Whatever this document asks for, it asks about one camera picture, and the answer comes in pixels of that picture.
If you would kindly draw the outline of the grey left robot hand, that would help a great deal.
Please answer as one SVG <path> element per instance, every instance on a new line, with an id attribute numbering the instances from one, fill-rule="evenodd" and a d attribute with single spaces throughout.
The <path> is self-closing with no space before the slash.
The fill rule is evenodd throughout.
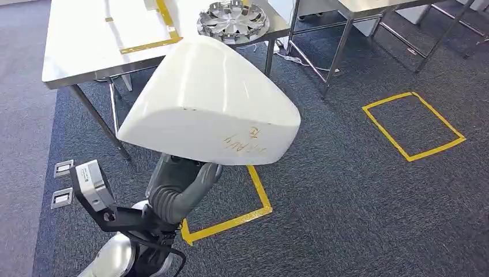
<path id="1" fill-rule="evenodd" d="M 179 224 L 220 179 L 223 165 L 162 154 L 146 190 L 149 205 L 167 224 Z"/>

